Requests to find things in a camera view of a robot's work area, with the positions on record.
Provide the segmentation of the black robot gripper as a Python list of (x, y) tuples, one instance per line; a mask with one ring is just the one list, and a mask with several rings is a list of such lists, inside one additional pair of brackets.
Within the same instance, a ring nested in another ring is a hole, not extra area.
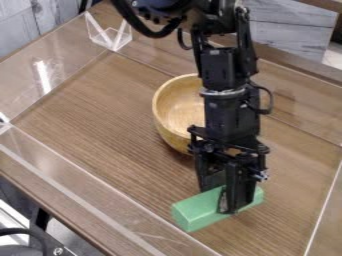
[(235, 214), (253, 202), (256, 183), (268, 179), (269, 149), (257, 136), (260, 116), (271, 113), (273, 96), (265, 87), (251, 83), (236, 91), (204, 91), (201, 97), (204, 126), (187, 129), (199, 190), (224, 185), (216, 212)]

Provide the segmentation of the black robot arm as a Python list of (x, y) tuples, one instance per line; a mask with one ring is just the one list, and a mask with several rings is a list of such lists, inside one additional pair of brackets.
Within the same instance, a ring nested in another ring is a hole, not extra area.
[(236, 213), (253, 201), (256, 184), (267, 179), (267, 145), (259, 140), (260, 105), (268, 89), (255, 84), (257, 56), (249, 32), (249, 9), (239, 0), (109, 0), (141, 35), (158, 39), (189, 35), (178, 46), (192, 52), (204, 124), (191, 125), (188, 150), (201, 191), (219, 188), (221, 214)]

